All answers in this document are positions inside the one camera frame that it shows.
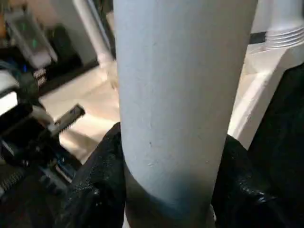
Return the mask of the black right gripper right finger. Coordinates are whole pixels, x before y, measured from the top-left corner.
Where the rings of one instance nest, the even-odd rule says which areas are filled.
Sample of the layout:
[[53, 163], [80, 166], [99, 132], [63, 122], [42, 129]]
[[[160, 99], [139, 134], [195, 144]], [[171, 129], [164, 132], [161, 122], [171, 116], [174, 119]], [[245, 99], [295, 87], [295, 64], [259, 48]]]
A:
[[218, 228], [302, 228], [304, 211], [254, 167], [227, 135], [211, 204]]

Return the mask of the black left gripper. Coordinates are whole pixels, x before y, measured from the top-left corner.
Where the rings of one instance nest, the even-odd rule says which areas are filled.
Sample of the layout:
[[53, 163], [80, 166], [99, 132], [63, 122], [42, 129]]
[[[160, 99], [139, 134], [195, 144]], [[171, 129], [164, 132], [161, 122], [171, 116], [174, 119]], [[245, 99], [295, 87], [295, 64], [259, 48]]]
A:
[[61, 146], [59, 135], [73, 125], [85, 110], [75, 105], [56, 122], [46, 111], [21, 103], [0, 116], [0, 157], [13, 166], [13, 173], [0, 182], [5, 196], [29, 173], [55, 195], [65, 194], [80, 168], [80, 161]]

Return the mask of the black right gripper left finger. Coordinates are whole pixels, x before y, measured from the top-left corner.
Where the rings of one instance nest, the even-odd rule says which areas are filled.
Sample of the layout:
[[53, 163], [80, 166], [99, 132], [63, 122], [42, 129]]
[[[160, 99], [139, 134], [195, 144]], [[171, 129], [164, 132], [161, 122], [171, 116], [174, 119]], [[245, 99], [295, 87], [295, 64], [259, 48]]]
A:
[[62, 200], [58, 228], [121, 228], [126, 184], [117, 122], [77, 172]]

